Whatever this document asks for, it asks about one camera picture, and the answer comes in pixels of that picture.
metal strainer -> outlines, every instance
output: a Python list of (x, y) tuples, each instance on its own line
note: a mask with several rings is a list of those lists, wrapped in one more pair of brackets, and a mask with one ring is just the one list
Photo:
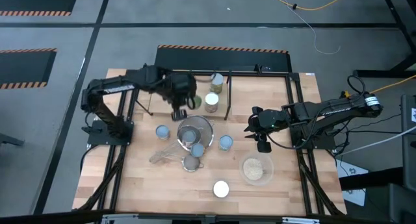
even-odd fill
[(188, 116), (177, 128), (177, 141), (187, 151), (195, 143), (208, 148), (214, 141), (213, 125), (202, 116)]

butcher block tabletop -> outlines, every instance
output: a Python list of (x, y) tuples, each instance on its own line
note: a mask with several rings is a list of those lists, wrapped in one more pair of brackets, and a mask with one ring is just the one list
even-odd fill
[[(125, 72), (126, 69), (109, 69), (107, 78), (124, 75)], [(314, 74), (300, 73), (300, 84), (304, 101), (320, 102)], [(294, 100), (297, 101), (294, 83), (292, 88)], [(207, 119), (214, 124), (214, 142), (201, 157), (204, 167), (195, 172), (185, 171), (181, 162), (177, 160), (162, 159), (156, 164), (149, 162), (149, 158), (156, 151), (176, 141), (179, 123), (173, 122), (170, 115), (166, 114), (171, 112), (170, 109), (168, 112), (159, 110), (150, 116), (135, 105), (133, 115), (135, 128), (133, 139), (125, 155), (116, 203), (117, 212), (256, 216), (306, 214), (295, 151), (272, 144), (272, 152), (269, 156), (274, 164), (274, 175), (265, 186), (248, 184), (241, 177), (239, 169), (240, 159), (246, 153), (257, 151), (254, 140), (244, 138), (249, 132), (243, 132), (247, 127), (248, 117), (252, 114), (252, 107), (281, 110), (282, 105), (287, 105), (289, 102), (285, 79), (232, 76), (231, 91), (232, 102), (228, 119), (224, 120), (224, 116), (207, 116)], [(114, 113), (118, 109), (120, 95), (116, 93), (105, 96), (105, 104)], [(130, 93), (127, 94), (126, 100), (129, 100), (129, 95)], [(144, 106), (150, 107), (150, 112), (152, 111), (152, 95), (139, 92), (138, 100)], [(162, 141), (156, 137), (155, 129), (159, 125), (170, 128), (168, 140)], [(228, 152), (218, 149), (218, 141), (225, 134), (234, 139), (233, 146)], [(289, 129), (275, 132), (271, 137), (283, 145), (291, 145)], [(85, 157), (73, 208), (83, 205), (99, 186), (103, 179), (108, 153), (109, 146), (100, 145)], [(178, 154), (185, 155), (186, 151), (180, 148)], [(321, 150), (315, 150), (314, 154), (320, 185), (337, 208), (346, 213), (333, 158)], [(219, 180), (229, 184), (229, 194), (225, 198), (217, 198), (213, 194), (214, 183)], [(112, 184), (109, 184), (105, 208), (109, 207), (111, 192)], [(316, 213), (315, 194), (310, 185), (309, 193), (313, 211)]]

floor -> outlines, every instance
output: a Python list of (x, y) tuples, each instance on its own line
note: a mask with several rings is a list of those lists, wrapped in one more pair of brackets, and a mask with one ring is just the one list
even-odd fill
[[(0, 216), (33, 211), (51, 152), (77, 82), (93, 28), (13, 28), (4, 23), (95, 23), (103, 0), (77, 0), (73, 14), (55, 17), (0, 17), (0, 49), (58, 49), (51, 78), (42, 89), (1, 90), (0, 132), (25, 140), (25, 145), (0, 147)], [(320, 6), (331, 0), (296, 0), (302, 6)], [(405, 0), (392, 0), (409, 31), (416, 29), (415, 16)], [(298, 11), (309, 23), (392, 23), (384, 0), (341, 0), (323, 10)], [(109, 0), (104, 23), (301, 23), (276, 0)], [(315, 73), (322, 100), (350, 90), (346, 77), (355, 69), (389, 69), (403, 60), (410, 49), (396, 29), (315, 29), (317, 47), (334, 55), (318, 53), (310, 29), (270, 28), (104, 28), (99, 34), (82, 83), (103, 78), (109, 68), (140, 68), (152, 64), (159, 44), (212, 45), (284, 49), (291, 54), (295, 72)], [(398, 79), (364, 79), (374, 90)], [(380, 92), (384, 111), (379, 119), (400, 113), (400, 96), (414, 94), (416, 81)], [(86, 149), (87, 135), (81, 130), (85, 114), (77, 103), (62, 157), (45, 206), (45, 212), (65, 212), (79, 178), (79, 160)], [(350, 128), (372, 120), (355, 119)], [(367, 127), (367, 130), (400, 131), (400, 118)], [(383, 134), (351, 135), (349, 149), (389, 137)], [(401, 166), (399, 140), (351, 153), (344, 161), (376, 171)], [(381, 199), (378, 190), (371, 197)], [(347, 203), (348, 212), (380, 218), (377, 208)]]

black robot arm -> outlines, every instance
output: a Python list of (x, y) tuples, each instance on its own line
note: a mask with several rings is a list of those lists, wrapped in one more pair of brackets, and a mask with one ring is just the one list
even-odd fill
[(127, 131), (123, 117), (115, 116), (105, 105), (103, 96), (128, 90), (157, 93), (173, 108), (174, 121), (187, 117), (179, 107), (195, 107), (196, 80), (190, 73), (175, 73), (169, 69), (144, 65), (142, 69), (119, 77), (94, 79), (82, 92), (81, 109), (94, 113), (108, 128), (112, 137), (122, 138)]
[(244, 131), (254, 132), (246, 136), (257, 141), (257, 150), (271, 152), (269, 134), (291, 128), (302, 142), (293, 142), (291, 149), (333, 149), (334, 126), (356, 117), (375, 118), (383, 107), (377, 97), (368, 92), (333, 99), (322, 103), (295, 103), (282, 106), (282, 110), (263, 110), (253, 107), (253, 114)]

bowl of grains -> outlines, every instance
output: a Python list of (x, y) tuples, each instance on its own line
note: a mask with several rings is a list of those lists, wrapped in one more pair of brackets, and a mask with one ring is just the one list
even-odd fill
[(267, 153), (250, 152), (240, 160), (240, 174), (254, 186), (264, 186), (273, 177), (273, 161)]

